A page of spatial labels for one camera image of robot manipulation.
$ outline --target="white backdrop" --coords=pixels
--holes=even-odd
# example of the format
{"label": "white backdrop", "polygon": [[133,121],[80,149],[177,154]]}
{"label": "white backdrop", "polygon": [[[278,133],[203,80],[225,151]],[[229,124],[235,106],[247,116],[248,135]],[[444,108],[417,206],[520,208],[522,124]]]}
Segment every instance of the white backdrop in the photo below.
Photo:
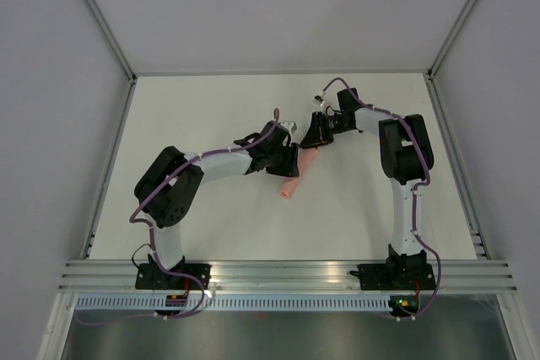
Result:
{"label": "white backdrop", "polygon": [[[133,96],[101,213],[92,259],[127,259],[148,231],[127,219],[133,188],[161,150],[226,147],[272,119],[295,120],[296,142],[316,109],[313,96],[331,75],[240,75],[140,78]],[[435,155],[425,189],[424,238],[445,259],[475,259],[450,165],[419,73],[347,75],[359,96],[400,114],[424,116]],[[338,106],[336,91],[329,100]],[[278,196],[283,178],[264,172],[201,187],[181,223],[190,260],[385,259],[393,229],[390,181],[378,137],[348,132],[319,156],[290,201]]]}
{"label": "white backdrop", "polygon": [[138,74],[425,70],[466,0],[97,0]]}

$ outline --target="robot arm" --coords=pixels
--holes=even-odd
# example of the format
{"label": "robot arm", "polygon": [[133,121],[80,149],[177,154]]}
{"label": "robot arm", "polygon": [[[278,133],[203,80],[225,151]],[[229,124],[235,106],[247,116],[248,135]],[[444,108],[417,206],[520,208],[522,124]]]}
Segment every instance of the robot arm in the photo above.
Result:
{"label": "robot arm", "polygon": [[[413,204],[413,187],[424,179],[418,155],[398,120],[362,107],[347,89],[338,92],[337,96],[340,111],[334,111],[331,116],[320,111],[313,113],[310,128],[300,147],[321,147],[332,143],[334,135],[352,130],[369,132],[379,137],[381,165],[386,177],[390,179],[394,201],[394,230],[386,265],[392,278],[402,277],[409,272],[418,275],[419,271],[425,271],[428,266],[425,251],[413,233],[413,217],[418,234],[421,233],[421,188],[416,191],[416,204]],[[422,150],[428,168],[433,168],[434,157],[423,117],[407,116],[405,121]]]}
{"label": "robot arm", "polygon": [[[256,132],[235,141],[236,145],[232,148],[249,145],[271,127],[272,122],[268,122],[261,133]],[[154,225],[155,254],[164,268],[169,270],[184,259],[180,222],[187,215],[201,185],[222,177],[248,175],[262,169],[271,175],[298,176],[298,144],[290,143],[290,134],[295,129],[295,125],[290,130],[277,125],[272,134],[253,148],[198,160],[180,172],[151,200],[143,211]],[[135,197],[139,202],[144,201],[168,175],[195,156],[196,153],[181,153],[175,147],[165,148],[138,182]]]}

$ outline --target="pink cloth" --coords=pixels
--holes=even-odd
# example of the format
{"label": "pink cloth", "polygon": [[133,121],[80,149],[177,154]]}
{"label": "pink cloth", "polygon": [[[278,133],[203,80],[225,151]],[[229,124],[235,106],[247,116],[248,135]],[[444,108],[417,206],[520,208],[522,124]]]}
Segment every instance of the pink cloth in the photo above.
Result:
{"label": "pink cloth", "polygon": [[302,149],[298,155],[298,171],[299,177],[286,180],[279,188],[279,195],[281,198],[289,199],[293,196],[300,179],[304,176],[305,172],[310,168],[311,164],[315,160],[315,157],[319,153],[318,148]]}

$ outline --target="black cable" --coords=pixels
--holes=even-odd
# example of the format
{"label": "black cable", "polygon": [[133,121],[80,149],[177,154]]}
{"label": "black cable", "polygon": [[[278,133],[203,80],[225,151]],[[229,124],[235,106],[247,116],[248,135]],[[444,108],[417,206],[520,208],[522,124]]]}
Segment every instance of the black cable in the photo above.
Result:
{"label": "black cable", "polygon": [[135,263],[135,255],[136,255],[137,252],[139,252],[144,246],[150,247],[150,244],[141,244],[141,245],[137,248],[137,250],[135,250],[135,251],[133,252],[133,255],[132,255],[132,263],[133,263],[133,265],[134,265],[135,267],[137,267],[137,270],[139,270],[139,269],[138,269],[138,264]]}

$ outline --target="white table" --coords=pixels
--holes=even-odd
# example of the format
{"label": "white table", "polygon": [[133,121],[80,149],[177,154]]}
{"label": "white table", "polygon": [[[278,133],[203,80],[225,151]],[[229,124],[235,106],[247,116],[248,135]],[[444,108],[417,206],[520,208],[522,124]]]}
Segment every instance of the white table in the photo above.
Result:
{"label": "white table", "polygon": [[[226,147],[259,132],[281,110],[299,142],[313,96],[335,75],[236,75],[140,78],[122,135],[94,239],[92,259],[127,259],[148,242],[127,219],[133,188],[159,152]],[[419,73],[347,74],[364,102],[424,116],[435,155],[424,190],[424,240],[443,259],[475,259],[473,243],[429,96]],[[328,94],[338,107],[335,84]],[[392,189],[381,168],[379,141],[348,132],[322,148],[294,197],[278,195],[282,178],[264,172],[217,180],[199,189],[182,221],[189,260],[384,259],[393,228]],[[143,258],[142,250],[138,257]]]}

